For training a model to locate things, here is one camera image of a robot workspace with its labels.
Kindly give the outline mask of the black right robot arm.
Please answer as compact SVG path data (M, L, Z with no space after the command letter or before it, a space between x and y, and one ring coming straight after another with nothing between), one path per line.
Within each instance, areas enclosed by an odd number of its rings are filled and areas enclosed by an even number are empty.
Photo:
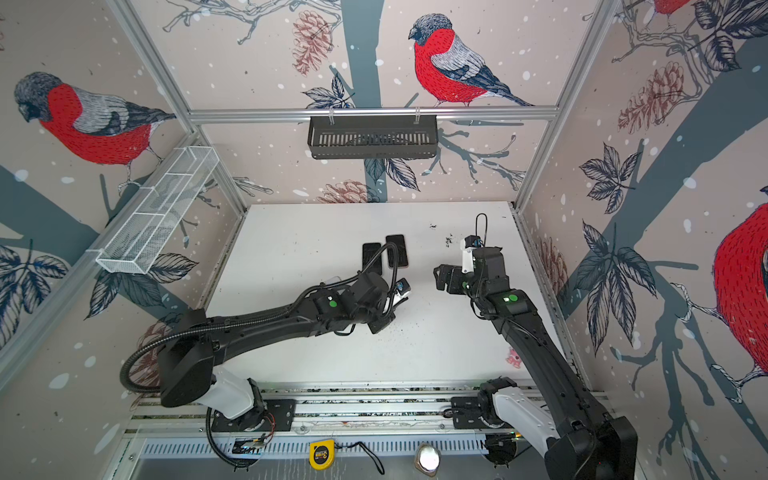
M632 479L638 435L585 386L553 343L530 297L510 285L499 247L477 227L462 243L459 266L433 271L436 287L466 296L473 314L490 322L522 360L545 405L532 403L508 377L481 386L478 405L491 426L508 424L544 459L551 479Z

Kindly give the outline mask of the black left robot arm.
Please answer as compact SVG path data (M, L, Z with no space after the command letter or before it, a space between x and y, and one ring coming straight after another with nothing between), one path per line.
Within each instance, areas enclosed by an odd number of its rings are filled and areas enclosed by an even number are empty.
M204 431L213 453L235 470L248 469L252 461L233 458L216 444L215 417L226 418L239 431L266 422L268 431L261 443L273 438L277 421L256 381L232 373L226 362L291 339L328 333L349 336L358 324L379 333L407 299L410 286L397 276L407 264L404 243L390 237L354 276L310 286L289 305L215 317L202 309L189 310L168 334L128 356L119 372L120 383L133 393L159 395L166 408L205 405Z

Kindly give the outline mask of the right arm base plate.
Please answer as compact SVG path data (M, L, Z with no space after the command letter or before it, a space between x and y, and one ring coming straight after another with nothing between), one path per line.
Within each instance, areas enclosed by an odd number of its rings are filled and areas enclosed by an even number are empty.
M514 421L535 419L535 406L509 395L453 397L440 415L457 430L499 430L512 428Z

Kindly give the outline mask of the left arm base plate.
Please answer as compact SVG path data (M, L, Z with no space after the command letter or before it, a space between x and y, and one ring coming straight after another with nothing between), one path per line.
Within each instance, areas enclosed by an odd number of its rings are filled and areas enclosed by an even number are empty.
M235 419L215 412L211 430L215 433L288 432L291 430L296 401L293 399L262 400L253 409Z

